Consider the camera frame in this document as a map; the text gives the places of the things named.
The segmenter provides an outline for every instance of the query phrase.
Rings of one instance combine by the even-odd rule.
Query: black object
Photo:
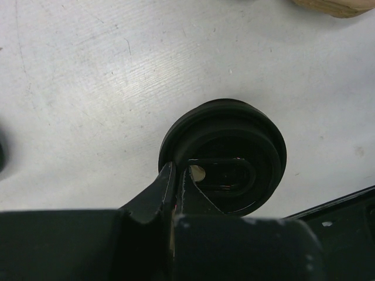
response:
[[[375,186],[293,215],[322,243],[329,280],[375,280]]]
[[[284,139],[267,116],[245,102],[207,102],[177,120],[166,134],[159,170],[173,161],[182,172],[203,168],[197,186],[225,214],[246,215],[262,206],[287,163]]]
[[[5,153],[0,143],[0,172],[4,168],[4,166],[5,166]]]

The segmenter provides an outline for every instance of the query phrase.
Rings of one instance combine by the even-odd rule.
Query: wooden block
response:
[[[297,5],[328,13],[337,18],[352,18],[375,8],[375,0],[293,0]]]

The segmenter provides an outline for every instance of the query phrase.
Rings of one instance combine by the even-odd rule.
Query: hole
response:
[[[192,170],[192,176],[196,183],[200,183],[204,178],[206,177],[206,171],[204,168],[198,166],[198,165],[191,165],[190,166]]]
[[[333,224],[333,221],[324,221],[324,222],[322,222],[322,225],[324,227],[330,227],[332,224]]]

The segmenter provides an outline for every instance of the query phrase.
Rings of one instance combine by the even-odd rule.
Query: black metal frame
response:
[[[2,213],[0,277],[371,280],[374,203],[372,187],[285,220],[227,216],[168,163],[119,210]]]
[[[205,103],[173,125],[158,177],[120,209],[0,213],[0,280],[375,280],[375,187],[282,220],[240,217],[271,196],[286,155],[259,110]],[[220,165],[243,180],[227,186]]]

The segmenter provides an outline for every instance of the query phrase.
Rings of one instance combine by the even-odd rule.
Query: scratched floor surface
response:
[[[288,148],[256,215],[375,184],[375,11],[335,19],[287,0],[2,0],[0,210],[119,207],[156,176],[185,112],[237,98]]]

